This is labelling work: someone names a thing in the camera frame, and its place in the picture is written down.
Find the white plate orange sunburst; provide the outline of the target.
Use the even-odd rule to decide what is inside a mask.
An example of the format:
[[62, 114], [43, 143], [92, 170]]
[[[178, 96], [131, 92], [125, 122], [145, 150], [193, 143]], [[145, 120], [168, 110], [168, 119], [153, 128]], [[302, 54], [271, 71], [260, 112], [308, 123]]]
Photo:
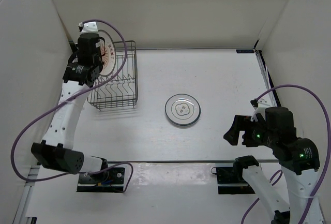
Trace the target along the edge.
[[101, 45], [103, 69], [100, 72], [100, 75], [103, 77], [109, 77], [114, 71], [116, 65], [116, 49], [109, 33], [100, 29], [99, 35], [104, 39]]

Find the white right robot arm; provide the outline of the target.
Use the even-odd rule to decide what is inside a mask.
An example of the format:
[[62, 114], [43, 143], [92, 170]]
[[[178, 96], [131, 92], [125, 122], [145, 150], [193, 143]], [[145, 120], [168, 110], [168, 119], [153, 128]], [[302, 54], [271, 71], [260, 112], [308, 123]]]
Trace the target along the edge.
[[266, 146], [281, 166], [289, 200], [285, 201], [270, 184], [257, 160], [249, 155], [235, 159], [233, 178], [247, 182], [264, 205], [271, 223], [322, 223], [319, 199], [311, 196], [320, 167], [316, 145], [299, 138], [293, 114], [288, 108], [257, 108], [253, 116], [236, 115], [223, 138], [237, 145], [243, 132], [246, 147]]

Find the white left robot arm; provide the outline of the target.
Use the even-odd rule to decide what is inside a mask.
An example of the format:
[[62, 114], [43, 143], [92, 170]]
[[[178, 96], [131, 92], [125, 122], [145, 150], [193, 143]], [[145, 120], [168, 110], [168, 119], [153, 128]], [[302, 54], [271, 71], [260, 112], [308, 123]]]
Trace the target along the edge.
[[63, 76], [59, 103], [50, 127], [40, 143], [33, 143], [31, 152], [46, 169], [70, 174], [90, 173], [98, 183], [108, 178], [106, 161], [73, 150], [77, 123], [92, 88], [103, 68], [101, 38], [97, 33], [83, 33], [78, 50], [68, 60]]

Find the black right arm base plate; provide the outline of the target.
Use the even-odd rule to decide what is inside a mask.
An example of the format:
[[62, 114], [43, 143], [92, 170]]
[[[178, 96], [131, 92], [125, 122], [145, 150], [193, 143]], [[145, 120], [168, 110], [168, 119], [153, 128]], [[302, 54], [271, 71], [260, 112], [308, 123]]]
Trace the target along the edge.
[[212, 167], [210, 171], [217, 178], [219, 195], [255, 194], [254, 190], [246, 181], [238, 179], [232, 167]]

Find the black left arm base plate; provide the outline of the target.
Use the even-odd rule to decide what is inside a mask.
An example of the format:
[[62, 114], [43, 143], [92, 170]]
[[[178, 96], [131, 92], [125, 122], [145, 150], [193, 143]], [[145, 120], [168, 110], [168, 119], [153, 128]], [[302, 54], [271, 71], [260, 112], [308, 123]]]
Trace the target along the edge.
[[88, 193], [121, 193], [124, 191], [125, 168], [115, 167], [108, 171], [102, 180], [80, 175], [76, 192]]

